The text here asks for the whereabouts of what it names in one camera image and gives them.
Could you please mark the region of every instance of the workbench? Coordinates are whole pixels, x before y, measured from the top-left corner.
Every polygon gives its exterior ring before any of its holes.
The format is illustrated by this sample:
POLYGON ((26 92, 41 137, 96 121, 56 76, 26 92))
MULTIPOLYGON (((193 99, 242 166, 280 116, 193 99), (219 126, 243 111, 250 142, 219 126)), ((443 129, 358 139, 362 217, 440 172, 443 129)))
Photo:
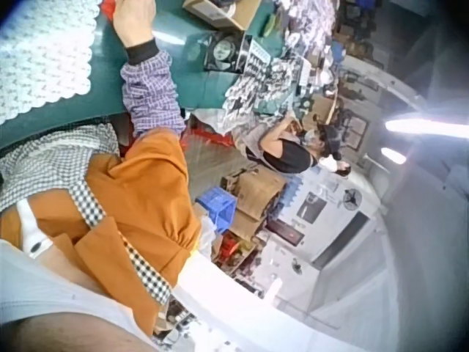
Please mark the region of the workbench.
MULTIPOLYGON (((181 107, 220 108, 225 92, 237 75, 203 71, 207 38, 215 29, 184 10, 183 2, 157 0, 158 14, 153 28, 158 47, 168 51, 173 59, 171 73, 181 107)), ((272 1, 263 0, 248 33, 258 37, 272 12, 272 1)), ((259 42, 272 56, 280 55, 282 39, 278 32, 259 38, 259 42)), ((125 110, 119 74, 126 60, 125 50, 103 13, 97 18, 91 49, 89 93, 48 103, 0 125, 0 149, 52 128, 125 110)))

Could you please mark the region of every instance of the hand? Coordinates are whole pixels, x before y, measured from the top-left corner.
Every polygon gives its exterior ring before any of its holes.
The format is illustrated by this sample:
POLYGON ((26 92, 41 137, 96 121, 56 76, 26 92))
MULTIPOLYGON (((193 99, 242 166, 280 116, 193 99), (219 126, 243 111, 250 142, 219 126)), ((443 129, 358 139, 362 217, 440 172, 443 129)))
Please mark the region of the hand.
POLYGON ((155 0, 116 0, 114 29, 124 47, 153 39, 152 22, 155 16, 155 0))
POLYGON ((293 121, 296 121, 295 113, 294 111, 288 111, 285 114, 284 119, 280 122, 280 124, 283 127, 283 129, 286 130, 293 121))

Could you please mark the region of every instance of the white shirt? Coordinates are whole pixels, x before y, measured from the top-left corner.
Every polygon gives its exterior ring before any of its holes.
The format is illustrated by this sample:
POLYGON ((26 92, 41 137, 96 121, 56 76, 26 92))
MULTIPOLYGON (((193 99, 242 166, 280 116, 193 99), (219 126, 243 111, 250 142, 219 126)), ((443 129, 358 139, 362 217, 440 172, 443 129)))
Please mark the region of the white shirt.
POLYGON ((332 157, 332 155, 329 155, 327 158, 321 158, 319 165, 326 168, 330 172, 336 172, 338 169, 337 161, 332 157))
POLYGON ((81 313, 107 320, 154 348, 137 326, 130 308, 62 278, 33 259, 51 243, 37 228, 26 199, 17 204, 17 209, 25 252, 0 240, 0 326, 38 315, 81 313), (42 244, 40 250, 31 253, 31 247, 38 242, 42 244))

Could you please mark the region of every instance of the blue plastic crate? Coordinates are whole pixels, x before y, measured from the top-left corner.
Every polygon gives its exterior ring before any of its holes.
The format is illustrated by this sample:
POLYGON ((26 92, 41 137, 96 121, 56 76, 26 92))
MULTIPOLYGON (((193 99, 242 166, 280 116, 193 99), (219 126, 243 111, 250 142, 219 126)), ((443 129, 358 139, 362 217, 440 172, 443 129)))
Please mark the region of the blue plastic crate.
POLYGON ((209 217, 217 227, 217 233, 229 229, 235 217, 237 198, 220 187, 214 187, 196 198, 207 209, 209 217))

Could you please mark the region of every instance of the purple plaid sleeve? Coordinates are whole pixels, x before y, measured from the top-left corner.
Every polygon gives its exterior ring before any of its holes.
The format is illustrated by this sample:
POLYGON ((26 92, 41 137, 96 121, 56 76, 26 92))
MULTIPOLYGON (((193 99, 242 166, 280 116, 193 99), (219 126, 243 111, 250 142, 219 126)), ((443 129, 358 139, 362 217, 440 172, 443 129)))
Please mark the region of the purple plaid sleeve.
POLYGON ((170 66, 171 57, 160 51, 138 65, 125 64, 121 69, 124 105, 132 117, 134 136, 156 127, 170 128, 178 136, 185 130, 170 66))

